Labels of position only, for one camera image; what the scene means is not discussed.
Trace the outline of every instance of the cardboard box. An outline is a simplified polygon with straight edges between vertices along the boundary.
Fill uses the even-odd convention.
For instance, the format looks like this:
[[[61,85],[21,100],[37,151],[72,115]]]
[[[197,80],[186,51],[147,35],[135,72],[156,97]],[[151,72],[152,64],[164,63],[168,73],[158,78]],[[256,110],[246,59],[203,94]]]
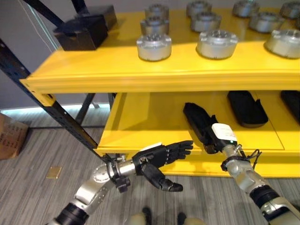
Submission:
[[[28,126],[0,113],[0,159],[14,158],[24,143]]]

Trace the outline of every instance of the silver motor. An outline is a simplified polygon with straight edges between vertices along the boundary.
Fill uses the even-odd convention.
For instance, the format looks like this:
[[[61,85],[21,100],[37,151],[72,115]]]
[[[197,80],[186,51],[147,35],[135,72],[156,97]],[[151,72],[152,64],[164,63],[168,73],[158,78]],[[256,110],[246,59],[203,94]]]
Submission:
[[[191,29],[196,32],[217,30],[220,27],[221,19],[213,12],[201,12],[192,17]]]
[[[169,7],[162,4],[153,4],[145,9],[146,19],[152,16],[159,16],[162,19],[169,19]]]
[[[143,35],[148,34],[168,34],[169,20],[164,20],[159,16],[150,16],[141,21],[141,31]]]
[[[242,0],[234,4],[232,14],[238,17],[250,17],[253,13],[257,13],[259,4],[256,1]]]
[[[159,61],[171,55],[172,40],[166,34],[149,34],[137,41],[137,51],[141,59]]]
[[[284,22],[284,18],[271,12],[260,12],[251,16],[249,28],[260,33],[271,33],[278,30]]]
[[[300,1],[290,1],[282,5],[280,14],[289,19],[296,19],[300,16]]]
[[[300,31],[274,30],[264,46],[276,55],[298,59],[300,58]]]
[[[192,1],[187,4],[187,16],[195,16],[200,12],[210,12],[211,4],[206,1]]]
[[[199,35],[197,51],[210,59],[225,59],[232,56],[238,38],[225,30],[210,30]]]

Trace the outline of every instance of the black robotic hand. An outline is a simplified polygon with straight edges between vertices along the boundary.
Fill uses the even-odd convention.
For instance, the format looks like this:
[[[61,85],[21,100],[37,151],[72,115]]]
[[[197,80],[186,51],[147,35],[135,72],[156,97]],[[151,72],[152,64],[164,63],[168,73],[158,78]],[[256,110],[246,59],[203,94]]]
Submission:
[[[165,178],[165,175],[158,169],[165,164],[170,164],[177,159],[185,159],[193,149],[193,141],[182,141],[159,145],[138,152],[132,157],[137,175],[143,175],[153,186],[163,191],[182,191],[181,184],[173,183]]]

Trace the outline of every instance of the black shoe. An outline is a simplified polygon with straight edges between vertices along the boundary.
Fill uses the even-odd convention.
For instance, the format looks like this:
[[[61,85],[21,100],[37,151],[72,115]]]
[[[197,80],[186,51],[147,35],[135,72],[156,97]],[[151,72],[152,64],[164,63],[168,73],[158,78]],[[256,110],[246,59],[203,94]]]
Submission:
[[[187,216],[183,212],[180,212],[177,216],[177,225],[183,225],[186,218]]]
[[[142,212],[146,216],[146,224],[147,225],[152,225],[152,213],[151,213],[151,209],[146,206],[146,207],[144,207],[142,209]]]

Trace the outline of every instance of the yellow shelf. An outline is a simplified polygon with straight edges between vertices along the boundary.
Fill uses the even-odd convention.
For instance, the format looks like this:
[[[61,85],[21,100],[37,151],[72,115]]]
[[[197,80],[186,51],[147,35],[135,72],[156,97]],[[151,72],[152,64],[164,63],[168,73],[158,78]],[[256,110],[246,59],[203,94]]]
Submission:
[[[166,174],[227,176],[220,169],[224,160],[222,154],[208,155],[198,141],[182,112],[186,102],[194,102],[209,114],[215,114],[218,121],[229,124],[235,132],[246,154],[259,148],[263,154],[257,170],[266,177],[298,177],[300,175],[299,130],[290,130],[294,141],[284,147],[274,129],[273,121],[260,128],[241,127],[235,120],[227,92],[171,92],[171,93],[119,93],[113,105],[98,148],[98,154],[135,154],[145,146],[162,142],[170,144],[183,140],[193,140],[192,155],[163,168]]]
[[[263,43],[269,34],[247,29],[248,19],[232,16],[231,9],[214,11],[222,15],[221,29],[236,33],[241,40],[229,59],[200,57],[195,50],[199,34],[190,30],[184,10],[174,10],[170,12],[171,56],[159,62],[140,60],[135,41],[144,13],[122,13],[117,14],[119,24],[96,51],[57,50],[21,81],[37,98],[55,93],[300,88],[299,60],[267,52]],[[293,22],[286,20],[282,29],[288,28],[293,29]]]
[[[280,97],[280,91],[257,91],[272,126],[287,150],[298,151],[300,157],[300,126]]]

